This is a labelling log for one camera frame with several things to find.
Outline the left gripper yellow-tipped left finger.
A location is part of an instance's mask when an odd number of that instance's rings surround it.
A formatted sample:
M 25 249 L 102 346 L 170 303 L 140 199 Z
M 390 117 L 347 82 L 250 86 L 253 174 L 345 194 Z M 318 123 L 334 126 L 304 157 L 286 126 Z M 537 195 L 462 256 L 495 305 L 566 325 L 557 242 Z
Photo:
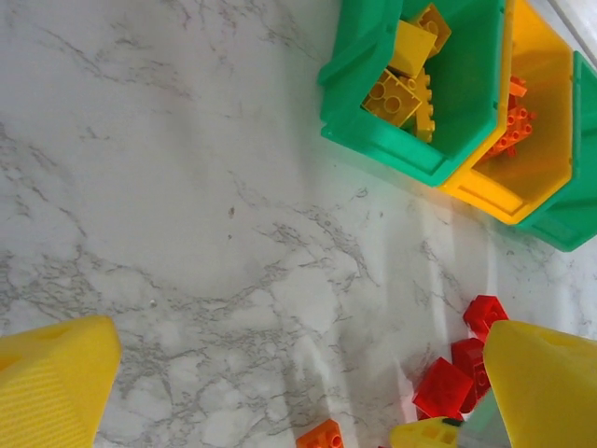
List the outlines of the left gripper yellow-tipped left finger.
M 0 448 L 92 448 L 120 357 L 107 315 L 0 337 Z

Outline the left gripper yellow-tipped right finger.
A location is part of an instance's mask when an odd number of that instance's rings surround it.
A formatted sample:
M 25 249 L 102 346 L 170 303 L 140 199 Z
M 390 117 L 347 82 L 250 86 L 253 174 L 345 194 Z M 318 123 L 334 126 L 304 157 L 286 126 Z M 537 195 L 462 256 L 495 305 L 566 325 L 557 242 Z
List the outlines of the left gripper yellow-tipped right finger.
M 512 448 L 597 448 L 597 342 L 493 324 L 484 366 Z

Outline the long orange lego brick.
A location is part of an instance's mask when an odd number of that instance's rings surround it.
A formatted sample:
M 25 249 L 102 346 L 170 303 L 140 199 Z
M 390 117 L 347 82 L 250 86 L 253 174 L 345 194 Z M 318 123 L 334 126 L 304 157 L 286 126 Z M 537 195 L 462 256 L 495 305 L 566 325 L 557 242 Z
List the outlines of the long orange lego brick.
M 498 157 L 505 153 L 514 157 L 516 145 L 533 133 L 532 121 L 537 118 L 535 112 L 529 112 L 522 105 L 516 105 L 507 111 L 507 130 L 498 141 L 484 154 L 481 161 Z

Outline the yellow lego slope brick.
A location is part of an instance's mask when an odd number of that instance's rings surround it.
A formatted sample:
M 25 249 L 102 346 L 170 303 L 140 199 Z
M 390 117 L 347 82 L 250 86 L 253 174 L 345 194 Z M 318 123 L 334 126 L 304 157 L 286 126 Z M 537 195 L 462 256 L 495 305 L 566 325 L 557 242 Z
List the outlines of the yellow lego slope brick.
M 417 77 L 435 46 L 437 36 L 406 21 L 397 26 L 393 55 L 388 66 L 407 77 Z

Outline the red lego brick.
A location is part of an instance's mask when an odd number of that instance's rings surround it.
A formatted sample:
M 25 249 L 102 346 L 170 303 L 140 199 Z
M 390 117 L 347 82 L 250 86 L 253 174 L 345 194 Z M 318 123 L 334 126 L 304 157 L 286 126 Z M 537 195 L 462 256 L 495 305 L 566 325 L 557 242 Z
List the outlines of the red lego brick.
M 466 308 L 463 319 L 475 337 L 485 343 L 493 323 L 509 317 L 497 296 L 478 295 Z
M 457 418 L 472 385 L 469 376 L 439 357 L 425 371 L 412 402 L 429 417 Z
M 483 361 L 484 342 L 469 338 L 451 345 L 452 363 L 472 380 L 472 386 L 460 408 L 461 413 L 470 413 L 491 388 Z

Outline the green plastic bin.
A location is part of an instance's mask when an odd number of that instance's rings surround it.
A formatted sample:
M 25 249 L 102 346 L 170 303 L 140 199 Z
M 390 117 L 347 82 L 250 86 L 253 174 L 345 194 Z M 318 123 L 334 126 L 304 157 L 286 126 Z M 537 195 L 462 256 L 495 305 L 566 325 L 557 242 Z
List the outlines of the green plastic bin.
M 425 143 L 362 106 L 389 64 L 399 20 L 437 7 L 451 36 L 424 68 L 436 129 Z M 498 124 L 507 0 L 340 0 L 331 60 L 319 72 L 322 135 L 431 187 Z
M 572 177 L 515 226 L 562 252 L 597 235 L 597 70 L 578 51 L 573 68 Z

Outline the yellow plastic bin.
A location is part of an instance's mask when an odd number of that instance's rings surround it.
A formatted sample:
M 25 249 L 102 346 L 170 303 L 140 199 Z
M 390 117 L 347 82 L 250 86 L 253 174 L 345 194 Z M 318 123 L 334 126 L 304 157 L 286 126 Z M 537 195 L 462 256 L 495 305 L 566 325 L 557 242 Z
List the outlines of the yellow plastic bin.
M 574 52 L 529 0 L 506 0 L 497 126 L 440 190 L 515 225 L 572 177 Z M 522 98 L 508 94 L 510 77 L 526 81 Z M 522 105 L 537 118 L 516 155 L 481 161 L 507 130 L 507 111 Z

